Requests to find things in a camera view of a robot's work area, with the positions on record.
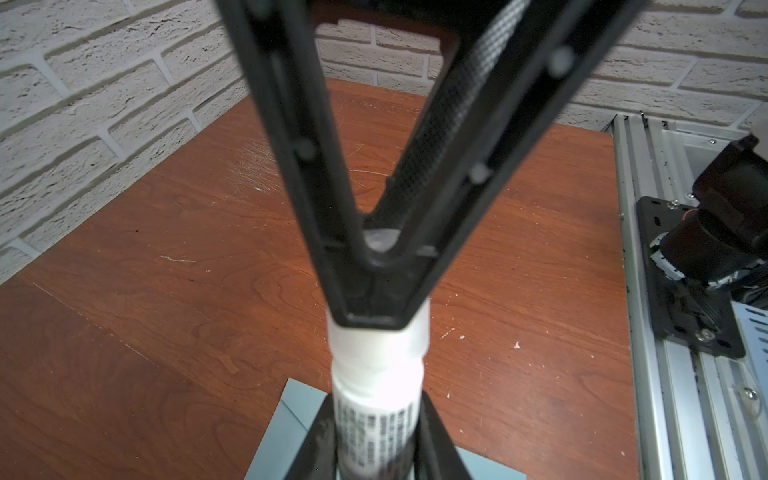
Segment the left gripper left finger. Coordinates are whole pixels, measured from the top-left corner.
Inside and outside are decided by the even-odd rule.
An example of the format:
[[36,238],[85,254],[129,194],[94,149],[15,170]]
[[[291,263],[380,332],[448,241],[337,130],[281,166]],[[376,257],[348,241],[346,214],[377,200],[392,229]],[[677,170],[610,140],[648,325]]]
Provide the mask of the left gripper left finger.
[[334,480],[337,477],[336,425],[333,395],[320,405],[286,480]]

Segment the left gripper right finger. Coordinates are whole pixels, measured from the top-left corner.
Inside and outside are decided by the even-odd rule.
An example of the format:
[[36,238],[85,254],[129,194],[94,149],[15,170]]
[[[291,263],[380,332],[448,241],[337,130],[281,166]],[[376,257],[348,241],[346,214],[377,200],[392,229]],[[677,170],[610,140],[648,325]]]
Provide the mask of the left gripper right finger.
[[416,429],[417,480],[470,480],[470,473],[426,391]]

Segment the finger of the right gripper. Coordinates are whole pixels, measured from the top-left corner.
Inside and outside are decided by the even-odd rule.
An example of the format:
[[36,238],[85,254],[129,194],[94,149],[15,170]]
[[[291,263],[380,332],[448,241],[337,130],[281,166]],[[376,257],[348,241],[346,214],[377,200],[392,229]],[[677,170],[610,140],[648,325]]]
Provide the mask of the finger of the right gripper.
[[[642,1],[221,1],[217,5],[343,327],[401,330]],[[350,183],[316,28],[435,37],[443,65],[370,212]],[[363,231],[401,231],[386,252]]]

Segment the white glue stick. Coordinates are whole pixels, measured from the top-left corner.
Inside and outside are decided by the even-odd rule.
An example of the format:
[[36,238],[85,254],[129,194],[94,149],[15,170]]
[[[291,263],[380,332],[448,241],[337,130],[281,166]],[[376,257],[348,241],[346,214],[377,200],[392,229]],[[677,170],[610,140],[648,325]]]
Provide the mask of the white glue stick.
[[339,326],[327,317],[342,479],[406,479],[414,462],[430,344],[430,301],[399,331]]

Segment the clear glue stick cap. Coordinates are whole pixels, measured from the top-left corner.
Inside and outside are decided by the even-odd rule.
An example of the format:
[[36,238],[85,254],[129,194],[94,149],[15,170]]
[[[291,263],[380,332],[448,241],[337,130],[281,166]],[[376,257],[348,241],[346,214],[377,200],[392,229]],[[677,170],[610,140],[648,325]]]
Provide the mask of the clear glue stick cap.
[[376,228],[363,231],[366,245],[375,252],[386,252],[398,241],[401,231],[392,228]]

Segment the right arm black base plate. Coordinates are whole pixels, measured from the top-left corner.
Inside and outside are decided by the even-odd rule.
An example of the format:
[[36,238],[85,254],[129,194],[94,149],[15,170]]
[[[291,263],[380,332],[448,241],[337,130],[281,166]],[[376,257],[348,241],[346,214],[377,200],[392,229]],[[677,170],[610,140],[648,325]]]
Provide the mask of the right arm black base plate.
[[644,196],[635,204],[639,251],[654,335],[713,356],[741,359],[746,348],[730,296],[685,279],[673,280],[652,260],[660,238],[682,222],[688,205]]

